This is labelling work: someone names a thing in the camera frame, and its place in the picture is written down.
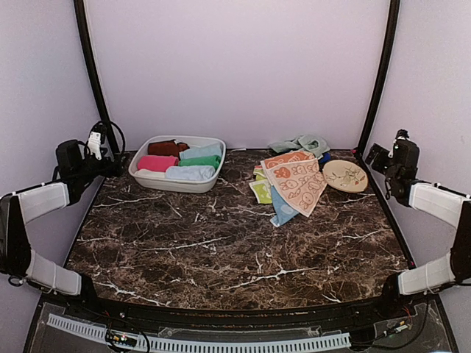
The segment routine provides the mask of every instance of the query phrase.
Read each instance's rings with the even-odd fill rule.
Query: round wooden coaster
[[[346,193],[360,193],[368,187],[365,171],[347,160],[331,160],[325,163],[322,173],[332,188]]]

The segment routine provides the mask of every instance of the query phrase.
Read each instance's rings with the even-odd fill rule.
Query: white wall
[[[0,1],[0,196],[49,181],[55,147],[84,140],[98,121],[72,1]],[[90,204],[83,200],[28,225],[43,256],[62,264]],[[0,351],[22,352],[39,292],[0,275]]]
[[[151,136],[266,148],[318,133],[356,146],[388,0],[87,1],[110,115]]]
[[[373,142],[390,146],[408,129],[421,151],[419,179],[471,193],[471,2],[402,1]],[[379,184],[383,177],[378,176]],[[455,230],[390,201],[418,265],[441,257]],[[471,352],[471,292],[442,294],[462,352]]]

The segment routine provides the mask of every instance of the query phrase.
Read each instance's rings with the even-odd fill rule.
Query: orange patterned cloth
[[[309,217],[327,185],[314,155],[303,151],[289,152],[264,160],[261,165],[286,203]]]

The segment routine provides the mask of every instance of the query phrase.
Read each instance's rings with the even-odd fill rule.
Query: white vent grille
[[[70,318],[49,314],[47,324],[61,331],[81,338],[106,344],[106,327],[104,325],[87,324]],[[138,340],[135,351],[146,351],[146,340],[142,335],[126,335]],[[302,340],[282,340],[274,342],[253,343],[220,343],[196,342],[190,340],[171,340],[148,335],[151,352],[182,352],[182,353],[311,353],[326,352],[333,349],[350,347],[350,334],[331,335]]]

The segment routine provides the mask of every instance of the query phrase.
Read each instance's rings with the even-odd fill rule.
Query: light blue towel
[[[213,143],[212,145],[208,145],[204,147],[196,147],[194,149],[187,149],[186,151],[180,152],[181,160],[187,160],[189,158],[197,158],[197,157],[209,157],[209,156],[222,157],[221,145],[219,143]]]
[[[284,223],[286,223],[299,213],[289,204],[287,204],[285,200],[283,200],[283,198],[280,196],[274,186],[272,186],[272,201],[273,208],[275,209],[277,215],[270,219],[270,222],[272,222],[275,227],[284,225]]]
[[[210,179],[216,169],[212,165],[192,165],[190,167],[170,167],[165,172],[165,178],[178,180],[193,180],[200,182]]]

